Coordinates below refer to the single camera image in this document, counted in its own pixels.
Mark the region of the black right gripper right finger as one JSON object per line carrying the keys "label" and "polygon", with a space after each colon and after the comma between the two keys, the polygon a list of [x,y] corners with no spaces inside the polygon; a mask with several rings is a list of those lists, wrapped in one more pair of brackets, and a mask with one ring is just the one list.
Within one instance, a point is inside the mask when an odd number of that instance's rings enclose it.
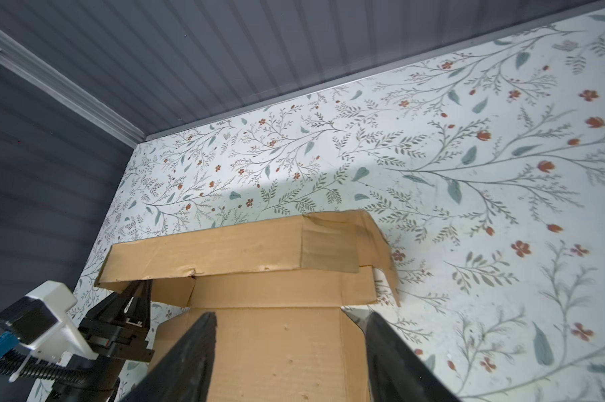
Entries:
{"label": "black right gripper right finger", "polygon": [[458,402],[379,313],[364,334],[373,401]]}

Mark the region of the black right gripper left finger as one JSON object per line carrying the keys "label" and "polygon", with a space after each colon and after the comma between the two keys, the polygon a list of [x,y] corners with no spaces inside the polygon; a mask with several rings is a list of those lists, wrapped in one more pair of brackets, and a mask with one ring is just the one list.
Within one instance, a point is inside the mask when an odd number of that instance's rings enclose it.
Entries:
{"label": "black right gripper left finger", "polygon": [[215,364],[217,318],[203,314],[124,398],[130,402],[198,402],[208,397]]}

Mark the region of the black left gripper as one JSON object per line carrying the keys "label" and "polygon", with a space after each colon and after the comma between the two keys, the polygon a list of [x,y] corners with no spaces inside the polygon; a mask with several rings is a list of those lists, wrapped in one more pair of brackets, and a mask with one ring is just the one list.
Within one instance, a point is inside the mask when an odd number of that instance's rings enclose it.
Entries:
{"label": "black left gripper", "polygon": [[79,332],[97,359],[73,357],[71,380],[55,380],[48,401],[113,401],[127,361],[148,363],[154,352],[146,337],[151,329],[151,281],[133,281],[86,313]]}

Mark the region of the brown cardboard box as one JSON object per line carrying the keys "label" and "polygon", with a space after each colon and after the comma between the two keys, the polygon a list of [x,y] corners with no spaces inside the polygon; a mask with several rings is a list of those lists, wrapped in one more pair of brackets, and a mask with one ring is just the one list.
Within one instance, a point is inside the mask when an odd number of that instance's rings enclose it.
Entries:
{"label": "brown cardboard box", "polygon": [[211,401],[367,401],[364,332],[345,308],[377,300],[374,273],[398,276],[363,210],[320,212],[111,247],[96,286],[150,281],[185,309],[158,327],[149,371],[205,313],[217,318]]}

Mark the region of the aluminium enclosure frame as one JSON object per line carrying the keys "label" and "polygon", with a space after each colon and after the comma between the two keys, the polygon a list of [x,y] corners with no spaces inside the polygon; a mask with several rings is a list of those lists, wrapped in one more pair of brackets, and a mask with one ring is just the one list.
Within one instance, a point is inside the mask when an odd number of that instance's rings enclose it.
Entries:
{"label": "aluminium enclosure frame", "polygon": [[146,141],[142,130],[2,30],[0,65],[129,147]]}

